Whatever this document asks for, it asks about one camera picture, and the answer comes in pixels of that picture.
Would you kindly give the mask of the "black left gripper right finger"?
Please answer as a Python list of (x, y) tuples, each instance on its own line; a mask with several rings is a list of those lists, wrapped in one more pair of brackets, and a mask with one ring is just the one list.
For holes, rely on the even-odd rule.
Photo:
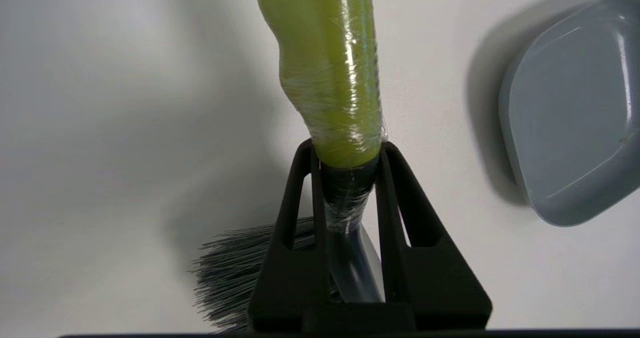
[(418, 331), (484, 330), (492, 301), (391, 142), (381, 147), (375, 198), (386, 301), (407, 306)]

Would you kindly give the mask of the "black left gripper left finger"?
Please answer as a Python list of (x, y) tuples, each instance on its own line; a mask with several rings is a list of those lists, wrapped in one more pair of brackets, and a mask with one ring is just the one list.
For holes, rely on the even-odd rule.
[[(311, 177), (315, 247), (295, 250), (298, 210), (304, 179)], [(307, 309), (330, 297), (327, 227), (320, 161), (311, 140), (295, 152), (278, 218), (247, 307), (255, 332), (301, 332)]]

